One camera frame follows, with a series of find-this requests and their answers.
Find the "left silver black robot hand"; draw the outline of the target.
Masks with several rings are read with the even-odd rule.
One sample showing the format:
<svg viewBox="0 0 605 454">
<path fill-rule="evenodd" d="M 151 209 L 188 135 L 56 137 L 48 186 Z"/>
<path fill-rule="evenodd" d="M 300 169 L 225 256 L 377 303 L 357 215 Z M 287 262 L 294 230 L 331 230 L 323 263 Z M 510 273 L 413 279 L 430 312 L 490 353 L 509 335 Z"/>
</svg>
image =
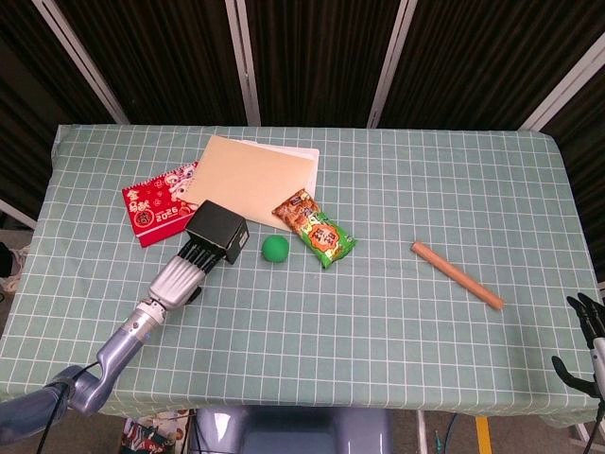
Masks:
<svg viewBox="0 0 605 454">
<path fill-rule="evenodd" d="M 223 258 L 190 239 L 149 286 L 150 299 L 171 311 L 191 303 L 205 276 Z"/>
</svg>

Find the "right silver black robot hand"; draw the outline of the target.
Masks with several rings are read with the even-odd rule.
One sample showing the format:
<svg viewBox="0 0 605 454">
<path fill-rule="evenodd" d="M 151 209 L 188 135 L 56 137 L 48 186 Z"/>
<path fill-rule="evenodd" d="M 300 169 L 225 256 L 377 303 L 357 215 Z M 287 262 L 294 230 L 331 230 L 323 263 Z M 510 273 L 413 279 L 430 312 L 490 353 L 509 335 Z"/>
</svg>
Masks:
<svg viewBox="0 0 605 454">
<path fill-rule="evenodd" d="M 594 380 L 587 381 L 571 375 L 562 360 L 551 358 L 557 376 L 568 387 L 588 396 L 604 401 L 604 305 L 587 295 L 567 296 L 567 303 L 575 310 L 581 332 L 586 340 L 594 367 Z"/>
</svg>

